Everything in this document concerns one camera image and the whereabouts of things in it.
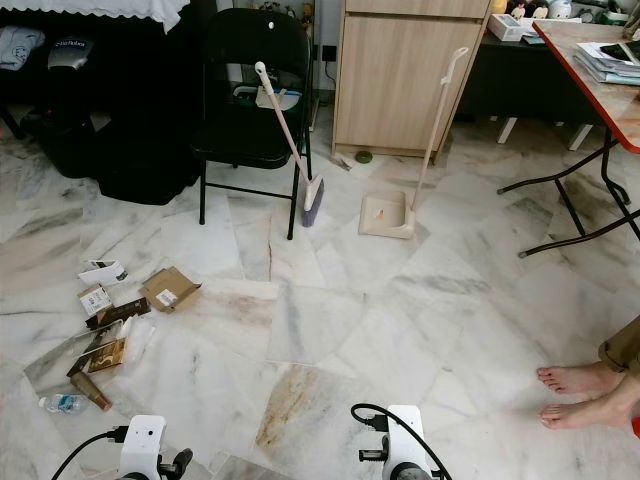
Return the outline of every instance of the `power outlet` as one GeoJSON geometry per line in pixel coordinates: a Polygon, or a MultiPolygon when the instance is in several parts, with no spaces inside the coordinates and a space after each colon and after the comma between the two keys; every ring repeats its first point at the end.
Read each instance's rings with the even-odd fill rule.
{"type": "Polygon", "coordinates": [[[338,47],[335,45],[323,45],[322,46],[322,61],[323,62],[335,62],[338,55],[338,47]]]}

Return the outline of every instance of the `person's leg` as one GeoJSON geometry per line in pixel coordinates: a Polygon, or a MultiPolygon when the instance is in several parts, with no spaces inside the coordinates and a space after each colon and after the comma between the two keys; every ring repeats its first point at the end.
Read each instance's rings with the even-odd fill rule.
{"type": "Polygon", "coordinates": [[[581,367],[538,369],[538,379],[556,393],[609,392],[640,352],[640,316],[616,333],[599,349],[601,361],[581,367]]]}
{"type": "Polygon", "coordinates": [[[629,414],[640,401],[640,368],[626,374],[610,393],[588,402],[573,405],[548,405],[539,414],[540,421],[551,429],[580,428],[589,425],[624,427],[629,414]]]}
{"type": "Polygon", "coordinates": [[[550,390],[561,394],[582,392],[610,392],[624,377],[604,362],[580,367],[549,367],[538,369],[538,380],[550,390]]]}

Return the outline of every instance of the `dustpan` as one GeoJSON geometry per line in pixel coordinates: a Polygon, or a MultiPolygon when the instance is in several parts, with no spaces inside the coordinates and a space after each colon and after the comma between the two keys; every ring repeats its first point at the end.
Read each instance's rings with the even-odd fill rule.
{"type": "Polygon", "coordinates": [[[404,192],[381,192],[364,197],[359,232],[383,237],[411,238],[416,214],[404,192]]]}
{"type": "Polygon", "coordinates": [[[453,53],[447,75],[442,78],[440,84],[442,90],[440,92],[440,100],[436,110],[435,121],[429,138],[429,145],[422,160],[422,170],[418,186],[413,195],[413,202],[409,203],[409,199],[404,192],[382,192],[367,195],[362,200],[362,209],[360,210],[360,227],[358,231],[364,235],[380,235],[383,237],[393,238],[411,238],[416,229],[416,208],[418,206],[418,194],[422,189],[427,166],[429,165],[429,156],[433,149],[433,144],[438,131],[440,117],[444,109],[449,84],[453,77],[456,62],[469,51],[468,48],[459,48],[453,53]]]}

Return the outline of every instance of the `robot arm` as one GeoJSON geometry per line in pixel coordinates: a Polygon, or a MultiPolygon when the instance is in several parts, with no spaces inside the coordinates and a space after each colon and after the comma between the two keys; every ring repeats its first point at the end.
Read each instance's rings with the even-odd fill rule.
{"type": "Polygon", "coordinates": [[[379,432],[386,432],[382,438],[382,450],[360,450],[360,461],[384,462],[382,480],[433,480],[434,477],[451,480],[447,469],[424,442],[420,410],[414,405],[392,405],[388,410],[370,404],[357,404],[351,408],[353,417],[379,432]],[[355,412],[360,408],[381,412],[373,418],[359,417],[355,412]],[[425,452],[440,468],[431,472],[425,452]]]}
{"type": "Polygon", "coordinates": [[[173,464],[160,463],[160,448],[167,422],[156,415],[136,415],[129,424],[127,436],[120,453],[118,473],[122,479],[180,480],[193,458],[193,452],[185,449],[176,455],[173,464]]]}

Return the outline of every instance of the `small bottle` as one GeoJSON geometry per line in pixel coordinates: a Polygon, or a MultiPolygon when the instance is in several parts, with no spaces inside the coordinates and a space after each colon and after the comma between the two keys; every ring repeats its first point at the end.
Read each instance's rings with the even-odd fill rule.
{"type": "Polygon", "coordinates": [[[38,405],[51,413],[66,413],[67,415],[71,415],[72,413],[80,413],[87,408],[89,401],[84,395],[56,394],[50,397],[42,397],[38,405]]]}

